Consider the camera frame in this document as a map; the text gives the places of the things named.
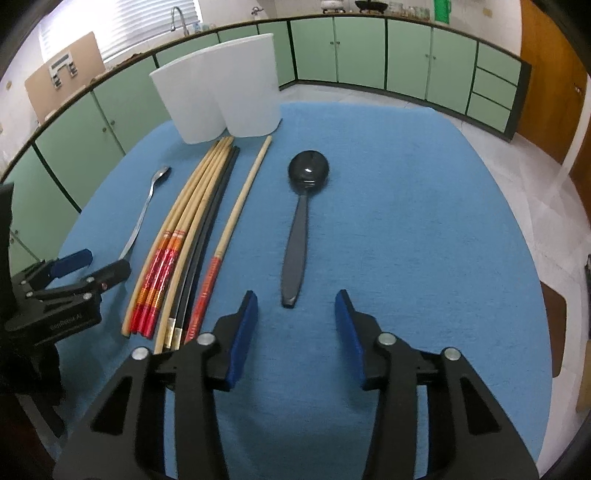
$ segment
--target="blue tablecloth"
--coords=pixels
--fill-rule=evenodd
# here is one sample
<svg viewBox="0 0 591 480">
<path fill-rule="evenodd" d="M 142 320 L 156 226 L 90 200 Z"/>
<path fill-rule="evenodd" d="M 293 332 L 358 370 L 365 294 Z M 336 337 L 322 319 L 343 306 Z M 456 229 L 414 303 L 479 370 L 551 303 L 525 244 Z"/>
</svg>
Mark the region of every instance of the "blue tablecloth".
<svg viewBox="0 0 591 480">
<path fill-rule="evenodd" d="M 482 160 L 431 109 L 291 103 L 282 114 L 204 323 L 207 331 L 247 290 L 256 292 L 259 324 L 244 376 L 231 393 L 216 393 L 230 477 L 361 477 L 378 394 L 362 392 L 347 369 L 333 312 L 341 288 L 413 347 L 458 347 L 536 459 L 551 393 L 544 303 L 521 231 Z M 262 140 L 235 142 L 242 152 L 208 259 Z M 111 172 L 63 245 L 62 255 L 92 250 L 85 273 L 116 260 L 153 172 L 172 166 L 132 251 L 130 279 L 103 296 L 102 323 L 58 344 L 68 392 L 58 410 L 69 430 L 130 351 L 151 346 L 122 337 L 121 318 L 155 234 L 209 145 L 183 144 L 171 122 L 156 128 Z M 287 165 L 302 150 L 322 152 L 331 171 L 310 202 L 306 276 L 296 308 L 286 310 L 281 263 L 297 201 Z M 167 470 L 174 473 L 172 408 L 169 401 Z M 426 471 L 426 408 L 421 391 L 417 475 Z M 51 448 L 59 454 L 59 445 Z"/>
</svg>

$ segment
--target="tiled floor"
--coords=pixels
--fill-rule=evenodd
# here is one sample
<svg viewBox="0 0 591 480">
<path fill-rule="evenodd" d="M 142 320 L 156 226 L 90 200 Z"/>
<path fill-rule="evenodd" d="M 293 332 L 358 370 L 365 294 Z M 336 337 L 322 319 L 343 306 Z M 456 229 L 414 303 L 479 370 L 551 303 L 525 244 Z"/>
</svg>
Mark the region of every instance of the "tiled floor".
<svg viewBox="0 0 591 480">
<path fill-rule="evenodd" d="M 281 92 L 284 102 L 346 102 L 416 108 L 394 98 L 325 86 L 295 85 Z M 587 288 L 583 265 L 591 253 L 591 229 L 568 177 L 551 157 L 520 135 L 508 144 L 449 118 L 462 132 L 505 195 L 530 248 L 538 276 L 567 303 L 567 331 L 560 375 L 553 379 L 550 418 L 538 469 L 544 473 L 560 456 L 585 414 L 575 405 L 587 341 Z"/>
</svg>

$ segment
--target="wooden door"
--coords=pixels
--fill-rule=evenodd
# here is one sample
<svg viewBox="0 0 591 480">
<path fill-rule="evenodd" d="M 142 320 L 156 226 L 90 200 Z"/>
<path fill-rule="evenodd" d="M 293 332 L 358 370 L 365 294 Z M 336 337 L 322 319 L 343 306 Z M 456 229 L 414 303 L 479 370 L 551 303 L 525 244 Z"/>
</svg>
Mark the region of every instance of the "wooden door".
<svg viewBox="0 0 591 480">
<path fill-rule="evenodd" d="M 521 57 L 532 65 L 517 132 L 562 163 L 583 107 L 587 74 L 562 32 L 531 0 L 521 0 Z"/>
</svg>

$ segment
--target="cabinet door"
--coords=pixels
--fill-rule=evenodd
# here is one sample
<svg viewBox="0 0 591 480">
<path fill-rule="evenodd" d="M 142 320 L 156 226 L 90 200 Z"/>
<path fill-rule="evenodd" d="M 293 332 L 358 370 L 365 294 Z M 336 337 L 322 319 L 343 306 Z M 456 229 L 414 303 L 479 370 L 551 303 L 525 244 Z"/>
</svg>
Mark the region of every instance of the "cabinet door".
<svg viewBox="0 0 591 480">
<path fill-rule="evenodd" d="M 29 265 L 37 262 L 37 259 L 14 238 L 12 232 L 8 241 L 8 259 L 10 262 L 10 275 L 19 273 Z"/>
<path fill-rule="evenodd" d="M 202 48 L 217 45 L 218 43 L 217 35 L 215 33 L 210 33 L 209 35 L 194 38 L 184 43 L 180 43 L 179 45 L 175 45 L 174 47 L 167 48 L 166 50 L 159 51 L 156 54 L 156 58 L 158 59 L 158 64 L 162 67 L 173 60 L 189 55 Z"/>
<path fill-rule="evenodd" d="M 80 208 L 123 158 L 92 94 L 61 114 L 35 143 Z"/>
<path fill-rule="evenodd" d="M 32 148 L 8 174 L 6 183 L 10 182 L 14 183 L 12 231 L 18 231 L 20 241 L 36 257 L 56 258 L 78 212 L 57 188 Z"/>
<path fill-rule="evenodd" d="M 148 58 L 95 89 L 99 105 L 126 153 L 154 128 L 170 120 L 150 78 L 155 69 L 154 60 Z"/>
<path fill-rule="evenodd" d="M 300 80 L 336 82 L 335 32 L 332 18 L 291 22 L 295 64 Z"/>
<path fill-rule="evenodd" d="M 339 82 L 384 88 L 386 25 L 381 18 L 335 18 Z"/>
<path fill-rule="evenodd" d="M 244 27 L 229 28 L 217 33 L 220 37 L 220 43 L 237 38 L 252 37 L 258 35 L 256 25 L 245 25 Z"/>
<path fill-rule="evenodd" d="M 391 92 L 425 99 L 431 27 L 388 20 L 388 84 Z"/>
<path fill-rule="evenodd" d="M 433 29 L 427 100 L 466 113 L 476 61 L 476 40 Z"/>
<path fill-rule="evenodd" d="M 290 34 L 287 30 L 287 22 L 261 23 L 258 27 L 261 35 L 264 33 L 273 34 L 279 85 L 292 82 L 296 79 L 296 76 L 294 75 L 294 63 L 291 57 Z"/>
</svg>

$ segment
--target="window blind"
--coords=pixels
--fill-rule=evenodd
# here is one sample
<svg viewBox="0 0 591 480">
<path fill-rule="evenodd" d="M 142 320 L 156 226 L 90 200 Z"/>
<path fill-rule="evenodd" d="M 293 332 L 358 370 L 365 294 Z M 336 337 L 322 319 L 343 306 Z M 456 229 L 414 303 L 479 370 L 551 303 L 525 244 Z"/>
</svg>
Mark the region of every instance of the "window blind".
<svg viewBox="0 0 591 480">
<path fill-rule="evenodd" d="M 63 0 L 41 20 L 41 55 L 47 61 L 93 31 L 103 59 L 108 59 L 169 31 L 170 11 L 174 6 L 183 11 L 187 25 L 197 21 L 197 0 Z M 182 28 L 178 12 L 175 24 Z"/>
</svg>

